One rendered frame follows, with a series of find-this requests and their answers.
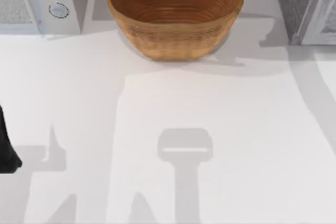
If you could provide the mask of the brown woven basket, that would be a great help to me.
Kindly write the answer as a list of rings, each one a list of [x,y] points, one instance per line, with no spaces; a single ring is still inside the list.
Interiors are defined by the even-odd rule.
[[[227,35],[244,0],[107,0],[128,41],[154,61],[194,61]]]

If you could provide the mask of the small microwave knob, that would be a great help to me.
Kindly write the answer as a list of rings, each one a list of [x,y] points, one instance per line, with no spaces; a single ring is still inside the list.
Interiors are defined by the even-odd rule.
[[[69,15],[69,9],[62,3],[54,3],[49,5],[49,13],[55,18],[63,19]]]

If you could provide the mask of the pale microwave oven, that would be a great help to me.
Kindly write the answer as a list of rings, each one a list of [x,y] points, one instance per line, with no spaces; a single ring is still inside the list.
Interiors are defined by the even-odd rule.
[[[0,35],[77,35],[82,32],[88,0],[0,0]],[[66,18],[49,13],[49,5],[62,3]]]

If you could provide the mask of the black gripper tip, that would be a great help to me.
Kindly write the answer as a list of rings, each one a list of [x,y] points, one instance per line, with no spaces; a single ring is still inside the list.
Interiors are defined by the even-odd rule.
[[[10,142],[3,109],[0,106],[0,174],[13,174],[22,167],[22,164]]]

